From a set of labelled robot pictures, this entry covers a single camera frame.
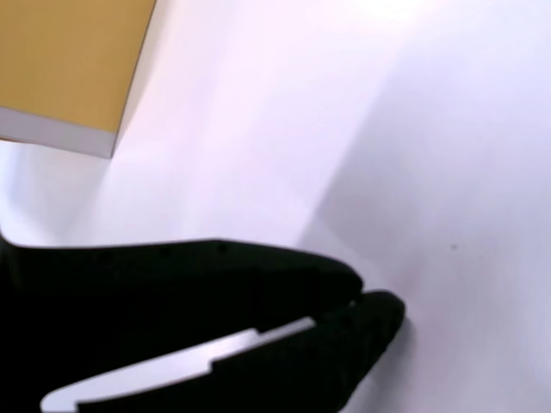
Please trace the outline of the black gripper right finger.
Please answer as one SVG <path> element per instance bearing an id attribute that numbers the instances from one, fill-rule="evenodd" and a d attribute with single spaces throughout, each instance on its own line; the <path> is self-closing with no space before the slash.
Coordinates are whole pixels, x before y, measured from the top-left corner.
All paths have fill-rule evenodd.
<path id="1" fill-rule="evenodd" d="M 310 329 L 215 361 L 208 374 L 80 412 L 338 412 L 397 335 L 405 303 L 365 293 Z"/>

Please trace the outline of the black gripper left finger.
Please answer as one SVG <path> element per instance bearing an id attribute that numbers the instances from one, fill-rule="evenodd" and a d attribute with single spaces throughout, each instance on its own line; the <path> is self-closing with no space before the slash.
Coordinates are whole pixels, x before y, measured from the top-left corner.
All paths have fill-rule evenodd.
<path id="1" fill-rule="evenodd" d="M 211 240 L 47 249 L 1 243 L 1 409 L 243 330 L 347 305 L 360 276 L 331 259 Z"/>

